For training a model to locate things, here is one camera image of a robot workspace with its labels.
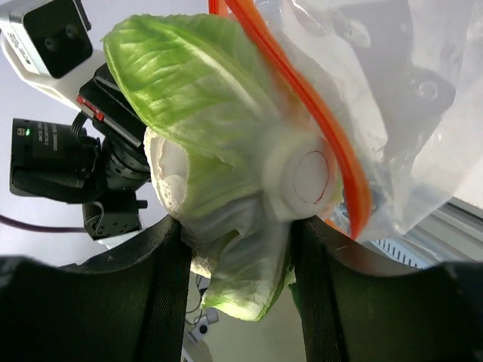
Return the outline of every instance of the camera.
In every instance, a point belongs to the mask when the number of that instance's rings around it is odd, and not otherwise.
[[[59,79],[93,53],[80,0],[12,0],[0,5],[0,29],[31,73]]]

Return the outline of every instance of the purple cable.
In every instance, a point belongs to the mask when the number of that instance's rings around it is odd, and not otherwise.
[[[28,232],[45,232],[54,234],[64,234],[64,233],[85,233],[84,228],[57,228],[51,226],[38,226],[32,224],[26,224],[21,221],[16,221],[9,219],[6,216],[0,215],[0,224],[10,226],[12,228],[26,230]]]

